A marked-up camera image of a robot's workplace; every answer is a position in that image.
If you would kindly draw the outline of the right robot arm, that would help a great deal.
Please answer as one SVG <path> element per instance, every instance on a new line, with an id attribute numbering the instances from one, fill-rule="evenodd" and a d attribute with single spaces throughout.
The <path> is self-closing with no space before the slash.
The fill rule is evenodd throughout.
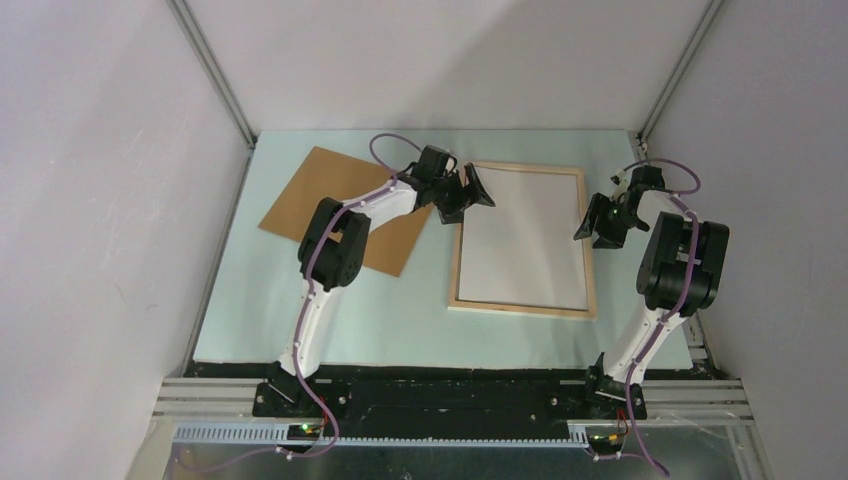
<path id="1" fill-rule="evenodd" d="M 650 360 L 684 320 L 715 300 L 730 238 L 728 226 L 702 221 L 667 187 L 665 160 L 637 161 L 611 178 L 609 195 L 594 194 L 573 235 L 595 249 L 621 249 L 632 230 L 650 239 L 636 276 L 642 300 L 613 348 L 586 372 L 585 411 L 606 418 L 633 403 Z"/>

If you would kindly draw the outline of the brown backing board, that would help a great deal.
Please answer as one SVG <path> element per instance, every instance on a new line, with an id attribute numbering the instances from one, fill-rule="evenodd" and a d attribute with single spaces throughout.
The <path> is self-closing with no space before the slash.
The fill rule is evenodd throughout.
<path id="1" fill-rule="evenodd" d="M 258 227 L 299 243 L 320 200 L 353 199 L 377 189 L 389 177 L 389 172 L 375 163 L 315 147 Z M 364 266 L 400 276 L 432 210 L 429 205 L 371 232 Z"/>

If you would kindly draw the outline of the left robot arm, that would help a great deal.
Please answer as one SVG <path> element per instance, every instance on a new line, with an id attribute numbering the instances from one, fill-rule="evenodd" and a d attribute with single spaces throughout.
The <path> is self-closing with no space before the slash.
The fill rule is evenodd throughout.
<path id="1" fill-rule="evenodd" d="M 278 404 L 292 416 L 304 416 L 315 406 L 316 390 L 307 379 L 320 366 L 335 300 L 366 263 L 372 233 L 430 205 L 450 225 L 460 223 L 473 205 L 496 204 L 474 164 L 460 165 L 454 155 L 432 145 L 416 151 L 417 160 L 399 170 L 375 157 L 372 165 L 386 175 L 375 189 L 343 200 L 325 196 L 315 205 L 297 251 L 301 305 L 268 379 Z"/>

